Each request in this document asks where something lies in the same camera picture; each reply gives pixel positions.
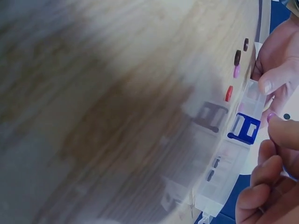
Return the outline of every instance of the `fingernail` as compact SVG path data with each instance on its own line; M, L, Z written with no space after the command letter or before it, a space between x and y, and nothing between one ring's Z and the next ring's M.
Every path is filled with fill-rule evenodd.
M271 93L271 91L272 91L272 82L266 81L265 82L265 89L264 90L265 90L265 94L269 95Z
M269 121L270 121L273 117L275 117L275 116L276 116L275 113L270 113L270 114L268 115L268 117L267 117L267 122L269 123Z

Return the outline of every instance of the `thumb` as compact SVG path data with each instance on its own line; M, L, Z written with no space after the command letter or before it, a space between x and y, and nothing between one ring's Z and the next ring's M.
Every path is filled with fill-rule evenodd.
M269 120L268 133L277 146L299 151L299 122L273 116Z
M261 93L269 95L282 85L290 82L291 79L296 76L296 73L292 68L292 63L286 61L279 67L264 73L258 82Z

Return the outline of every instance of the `pink fingernail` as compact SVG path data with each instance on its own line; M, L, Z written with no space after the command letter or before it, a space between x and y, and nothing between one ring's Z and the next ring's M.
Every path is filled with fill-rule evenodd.
M234 70L234 78L238 78L240 75L240 65L235 66L235 70Z
M273 117L275 117L275 116L276 116L275 113L270 113L270 114L268 115L268 117L267 117L267 122L269 123L269 121L270 121Z

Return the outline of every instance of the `pink bead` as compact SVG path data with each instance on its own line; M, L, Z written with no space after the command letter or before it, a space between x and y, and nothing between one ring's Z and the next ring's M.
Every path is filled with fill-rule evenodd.
M240 75L240 65L235 66L235 70L234 70L234 78L238 78Z

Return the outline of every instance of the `brown bead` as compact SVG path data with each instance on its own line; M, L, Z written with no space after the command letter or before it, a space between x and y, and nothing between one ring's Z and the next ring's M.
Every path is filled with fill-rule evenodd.
M237 50L237 52L235 53L235 66L238 66L240 64L240 60L241 60L241 51Z
M244 41L244 51L247 51L248 50L248 45L249 45L249 39L246 38L245 41Z

